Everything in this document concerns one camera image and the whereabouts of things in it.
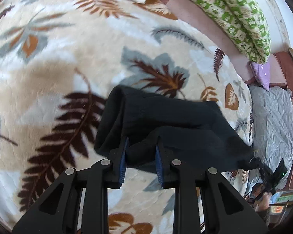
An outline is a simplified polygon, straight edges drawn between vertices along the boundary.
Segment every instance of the purple pillow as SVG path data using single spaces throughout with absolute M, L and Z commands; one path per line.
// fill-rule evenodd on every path
M 250 64 L 253 75 L 256 81 L 266 90 L 269 91 L 269 81 L 270 81 L 270 63 L 258 64 L 256 62 L 251 62 Z

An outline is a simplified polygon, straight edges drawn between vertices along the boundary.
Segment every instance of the fluffy blanket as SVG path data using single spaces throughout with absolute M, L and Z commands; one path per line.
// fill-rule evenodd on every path
M 250 92 L 232 63 L 158 0 L 3 0 L 0 220 L 9 228 L 65 168 L 89 168 L 103 158 L 94 151 L 96 129 L 118 84 L 215 101 L 252 143 Z M 247 173 L 237 173 L 225 175 L 244 193 Z M 129 169 L 122 189 L 109 191 L 116 233 L 139 233 L 139 226 L 143 233 L 171 232 L 173 191 L 161 190 L 156 179 Z

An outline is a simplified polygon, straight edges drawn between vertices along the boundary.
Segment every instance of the hand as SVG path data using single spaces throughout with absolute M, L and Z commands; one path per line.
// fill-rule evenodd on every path
M 263 211 L 269 208 L 269 202 L 272 194 L 270 192 L 263 193 L 263 199 L 258 203 L 256 211 Z

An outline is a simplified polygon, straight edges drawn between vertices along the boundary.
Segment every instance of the brown fern leaf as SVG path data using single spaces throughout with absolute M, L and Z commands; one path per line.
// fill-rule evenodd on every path
M 249 171 L 245 171 L 245 170 L 242 170 L 242 185 L 244 186 L 246 181 L 247 181 L 247 178 L 248 178 L 248 173 Z M 238 170 L 236 171 L 233 171 L 233 172 L 230 172 L 230 177 L 229 177 L 229 182 L 230 183 L 234 183 L 234 180 L 236 179 L 237 175 L 240 176 L 240 173 Z
M 216 78 L 219 82 L 219 77 L 218 77 L 218 73 L 219 73 L 219 69 L 222 66 L 222 60 L 224 59 L 224 55 L 225 53 L 217 48 L 215 51 L 215 58 L 214 58 L 214 72 L 216 73 Z
M 248 179 L 249 171 L 242 170 L 242 185 L 244 186 Z
M 208 86 L 206 87 L 202 93 L 201 93 L 201 98 L 200 98 L 200 101 L 214 101 L 214 102 L 217 102 L 218 99 L 216 97 L 213 97 L 213 96 L 217 96 L 217 93 L 215 92 L 215 88 L 212 87 L 212 86 Z
M 252 135 L 252 129 L 253 129 L 253 113 L 250 113 L 250 132 L 248 135 L 248 141 L 250 141 L 251 139 L 251 135 Z
M 13 9 L 15 6 L 14 5 L 11 5 L 10 7 L 8 8 L 5 8 L 3 11 L 0 12 L 0 19 L 2 19 L 3 17 L 6 16 L 6 14 L 11 10 Z
M 169 96 L 174 98 L 179 91 L 183 97 L 185 95 L 182 93 L 181 88 L 186 80 L 183 73 L 174 71 L 172 76 L 169 74 L 168 65 L 162 65 L 164 73 L 162 73 L 158 68 L 153 68 L 152 65 L 145 64 L 143 61 L 138 61 L 136 59 L 131 60 L 133 63 L 132 67 L 140 68 L 144 73 L 147 73 L 153 77 L 145 78 L 140 80 L 141 82 L 148 82 L 146 86 L 141 89 L 149 87 L 158 87 L 156 92 L 160 91 L 164 96 Z
M 94 143 L 92 129 L 99 126 L 98 118 L 102 115 L 105 100 L 91 93 L 88 80 L 77 72 L 88 85 L 89 92 L 73 92 L 64 97 L 68 102 L 59 108 L 66 113 L 56 118 L 60 123 L 51 134 L 40 139 L 45 145 L 36 148 L 37 154 L 28 159 L 33 165 L 25 171 L 29 175 L 23 178 L 24 184 L 18 194 L 20 211 L 27 210 L 66 167 L 76 167 L 71 148 L 88 157 L 82 135 Z
M 237 177 L 237 175 L 240 175 L 239 174 L 239 172 L 238 172 L 238 170 L 236 170 L 236 171 L 233 171 L 233 172 L 230 172 L 230 177 L 229 177 L 229 182 L 230 183 L 234 183 L 234 180 L 236 179 L 236 177 Z
M 84 11 L 90 11 L 90 14 L 98 12 L 100 16 L 104 15 L 106 18 L 109 16 L 116 18 L 119 18 L 119 16 L 136 18 L 123 11 L 118 5 L 117 0 L 77 0 L 76 4 L 79 4 L 78 9 L 84 8 Z

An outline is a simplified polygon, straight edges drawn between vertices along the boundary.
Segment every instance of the green patterned pillow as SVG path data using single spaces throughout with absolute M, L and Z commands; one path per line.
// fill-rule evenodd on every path
M 270 55 L 266 19 L 255 0 L 191 0 L 201 7 L 250 61 L 264 64 Z

